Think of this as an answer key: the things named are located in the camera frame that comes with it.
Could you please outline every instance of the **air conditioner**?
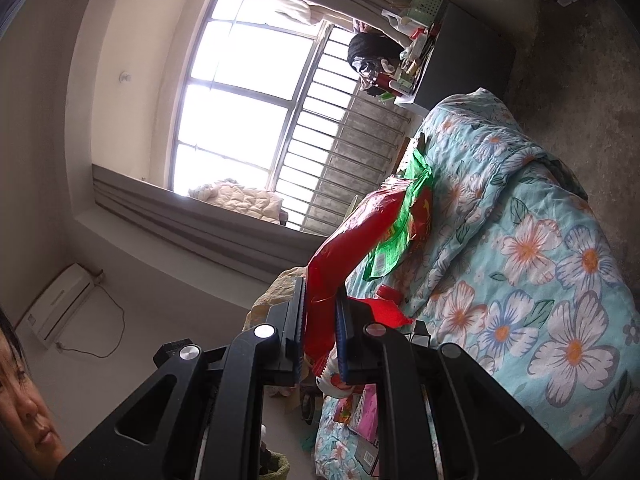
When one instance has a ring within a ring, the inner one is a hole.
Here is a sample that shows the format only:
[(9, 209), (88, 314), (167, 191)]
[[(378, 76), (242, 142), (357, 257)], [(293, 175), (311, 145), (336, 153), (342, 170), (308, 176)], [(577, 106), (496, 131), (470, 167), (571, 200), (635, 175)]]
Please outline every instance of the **air conditioner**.
[(21, 324), (26, 323), (39, 341), (49, 347), (93, 289), (93, 277), (80, 265), (73, 264), (40, 294)]

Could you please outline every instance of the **floral blanket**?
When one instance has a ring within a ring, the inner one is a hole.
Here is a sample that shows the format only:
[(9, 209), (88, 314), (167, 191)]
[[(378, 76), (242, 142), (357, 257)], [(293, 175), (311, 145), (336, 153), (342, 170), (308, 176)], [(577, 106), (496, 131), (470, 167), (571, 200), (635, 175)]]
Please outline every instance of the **floral blanket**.
[[(640, 317), (573, 173), (528, 139), (490, 92), (444, 99), (424, 120), (431, 237), (380, 283), (433, 343), (472, 355), (574, 457), (597, 466), (640, 407)], [(316, 469), (366, 478), (326, 399)]]

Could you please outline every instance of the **woman's nose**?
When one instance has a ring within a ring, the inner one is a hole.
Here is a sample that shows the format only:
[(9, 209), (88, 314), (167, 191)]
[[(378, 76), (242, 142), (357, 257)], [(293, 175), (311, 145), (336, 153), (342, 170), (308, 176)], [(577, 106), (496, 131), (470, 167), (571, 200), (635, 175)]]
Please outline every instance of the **woman's nose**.
[(38, 413), (38, 405), (31, 399), (27, 391), (18, 388), (16, 391), (16, 410), (22, 420), (33, 418)]

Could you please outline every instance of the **pink package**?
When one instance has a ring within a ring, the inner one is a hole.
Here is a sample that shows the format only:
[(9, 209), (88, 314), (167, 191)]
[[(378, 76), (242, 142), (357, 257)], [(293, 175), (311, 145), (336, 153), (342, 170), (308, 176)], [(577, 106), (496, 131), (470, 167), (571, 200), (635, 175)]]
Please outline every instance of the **pink package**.
[(378, 399), (375, 384), (367, 384), (364, 387), (360, 402), (362, 403), (362, 415), (354, 430), (360, 436), (373, 442), (378, 433)]

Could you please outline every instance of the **green plastic bag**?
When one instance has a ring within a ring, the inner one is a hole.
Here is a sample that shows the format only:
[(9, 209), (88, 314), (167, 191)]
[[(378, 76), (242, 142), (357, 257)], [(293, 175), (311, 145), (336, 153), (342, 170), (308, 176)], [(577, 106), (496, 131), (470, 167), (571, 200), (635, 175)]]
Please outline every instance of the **green plastic bag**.
[(403, 178), (391, 176), (385, 180), (385, 185), (392, 192), (404, 189), (404, 200), (385, 239), (367, 257), (363, 276), (367, 282), (394, 270), (409, 244), (424, 240), (431, 228), (433, 172), (419, 150), (414, 150)]

